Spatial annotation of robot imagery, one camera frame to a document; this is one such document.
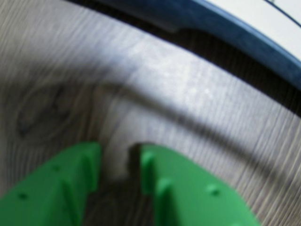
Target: gray wood grain surface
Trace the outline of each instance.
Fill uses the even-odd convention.
[[[60,0],[0,2],[0,194],[97,140],[102,177],[83,225],[152,225],[129,157],[152,142],[235,188],[262,225],[299,226],[301,93],[208,34],[100,8],[131,25]]]

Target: green plastic piece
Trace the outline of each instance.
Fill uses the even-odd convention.
[[[0,200],[3,226],[79,226],[87,195],[97,189],[101,150],[82,143],[59,153]]]
[[[143,145],[141,176],[156,226],[260,225],[233,189],[170,149]]]

